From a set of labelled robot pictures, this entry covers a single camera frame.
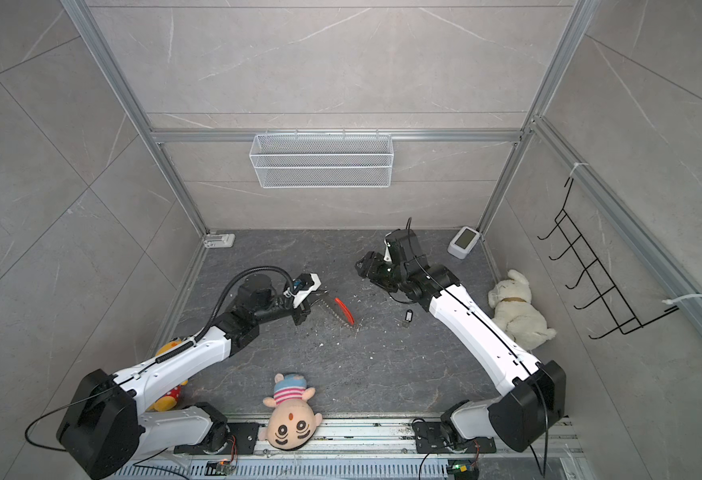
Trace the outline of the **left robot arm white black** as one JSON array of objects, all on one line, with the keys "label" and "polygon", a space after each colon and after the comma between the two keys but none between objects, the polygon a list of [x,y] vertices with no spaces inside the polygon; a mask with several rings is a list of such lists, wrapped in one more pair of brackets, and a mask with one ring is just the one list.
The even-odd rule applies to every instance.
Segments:
[{"label": "left robot arm white black", "polygon": [[181,449],[217,453],[228,446],[227,418],[207,402],[159,412],[154,404],[198,372],[239,352],[264,323],[289,317],[301,324],[321,281],[315,273],[288,278],[274,288],[259,266],[237,274],[225,287],[210,319],[196,334],[149,360],[113,374],[97,369],[80,382],[58,428],[64,450],[92,479],[104,479],[129,461]]}]

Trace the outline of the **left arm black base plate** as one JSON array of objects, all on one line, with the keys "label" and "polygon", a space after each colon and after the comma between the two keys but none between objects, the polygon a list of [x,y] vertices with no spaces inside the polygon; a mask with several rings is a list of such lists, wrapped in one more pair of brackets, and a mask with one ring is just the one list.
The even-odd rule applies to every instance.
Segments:
[{"label": "left arm black base plate", "polygon": [[179,445],[174,454],[188,455],[252,455],[261,425],[257,422],[228,423],[225,428],[215,424],[212,431],[197,445]]}]

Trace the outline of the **white digital clock device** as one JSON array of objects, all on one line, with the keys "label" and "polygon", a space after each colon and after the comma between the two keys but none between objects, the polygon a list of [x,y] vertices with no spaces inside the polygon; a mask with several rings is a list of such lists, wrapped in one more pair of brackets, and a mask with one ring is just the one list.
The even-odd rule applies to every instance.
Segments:
[{"label": "white digital clock device", "polygon": [[472,252],[480,239],[481,235],[478,231],[469,226],[463,226],[450,240],[447,252],[455,258],[463,260]]}]

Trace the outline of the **yellow red plush toy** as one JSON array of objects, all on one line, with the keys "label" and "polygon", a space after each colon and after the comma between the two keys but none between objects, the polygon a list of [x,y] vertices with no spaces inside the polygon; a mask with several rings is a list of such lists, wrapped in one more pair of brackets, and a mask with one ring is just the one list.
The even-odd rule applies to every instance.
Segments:
[{"label": "yellow red plush toy", "polygon": [[153,402],[147,410],[150,412],[167,412],[174,409],[180,400],[182,387],[187,385],[188,381],[179,381],[179,373],[169,370],[169,365],[166,363],[159,372],[159,381],[157,386],[159,389],[166,388],[166,392]]}]

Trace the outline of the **plush doll striped hat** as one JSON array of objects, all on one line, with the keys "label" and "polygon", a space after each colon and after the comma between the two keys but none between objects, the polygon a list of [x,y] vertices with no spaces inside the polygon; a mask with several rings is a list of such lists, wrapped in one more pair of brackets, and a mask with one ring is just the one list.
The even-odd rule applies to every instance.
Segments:
[{"label": "plush doll striped hat", "polygon": [[303,375],[277,373],[272,394],[263,399],[271,410],[265,440],[274,448],[294,451],[302,448],[316,433],[323,417],[315,413],[309,401],[316,389],[309,387]]}]

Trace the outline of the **white wall socket box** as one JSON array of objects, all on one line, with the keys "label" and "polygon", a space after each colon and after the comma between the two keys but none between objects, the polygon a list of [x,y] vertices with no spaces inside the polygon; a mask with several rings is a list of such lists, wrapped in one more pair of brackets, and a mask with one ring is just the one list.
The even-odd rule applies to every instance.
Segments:
[{"label": "white wall socket box", "polygon": [[231,248],[236,236],[232,233],[207,234],[203,238],[203,245],[207,249]]}]

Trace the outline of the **metal keyring holder red handle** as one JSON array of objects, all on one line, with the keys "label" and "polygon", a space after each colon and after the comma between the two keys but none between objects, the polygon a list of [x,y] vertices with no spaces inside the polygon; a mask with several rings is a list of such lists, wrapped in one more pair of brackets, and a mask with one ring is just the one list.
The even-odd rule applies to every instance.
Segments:
[{"label": "metal keyring holder red handle", "polygon": [[315,306],[323,309],[333,318],[339,320],[343,325],[355,327],[356,321],[345,303],[338,297],[327,292],[321,292]]}]

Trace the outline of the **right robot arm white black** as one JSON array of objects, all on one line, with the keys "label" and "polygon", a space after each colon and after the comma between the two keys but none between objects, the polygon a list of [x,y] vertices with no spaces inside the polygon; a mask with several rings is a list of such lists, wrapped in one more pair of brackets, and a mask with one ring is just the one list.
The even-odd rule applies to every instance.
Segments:
[{"label": "right robot arm white black", "polygon": [[405,294],[445,325],[498,392],[494,399],[465,401],[445,411],[443,435],[457,442],[496,437],[516,452],[545,436],[564,416],[564,370],[525,351],[474,302],[451,270],[430,265],[414,231],[394,230],[384,244],[382,253],[369,251],[356,262],[357,274],[388,293]]}]

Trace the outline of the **white plush dog toy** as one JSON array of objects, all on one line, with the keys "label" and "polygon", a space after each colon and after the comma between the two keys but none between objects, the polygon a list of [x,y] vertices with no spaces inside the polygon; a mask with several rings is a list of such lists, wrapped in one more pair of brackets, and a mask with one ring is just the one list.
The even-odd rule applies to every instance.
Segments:
[{"label": "white plush dog toy", "polygon": [[493,309],[493,322],[525,351],[532,351],[553,340],[557,332],[532,305],[529,280],[519,271],[509,269],[487,294]]}]

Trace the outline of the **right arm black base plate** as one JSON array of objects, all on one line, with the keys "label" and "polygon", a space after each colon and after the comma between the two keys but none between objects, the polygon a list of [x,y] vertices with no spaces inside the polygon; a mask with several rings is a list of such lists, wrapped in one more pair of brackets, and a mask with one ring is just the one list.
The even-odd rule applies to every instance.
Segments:
[{"label": "right arm black base plate", "polygon": [[421,454],[494,454],[497,452],[492,437],[476,437],[467,440],[452,426],[444,422],[430,422],[422,418],[410,424],[415,438],[416,450]]}]

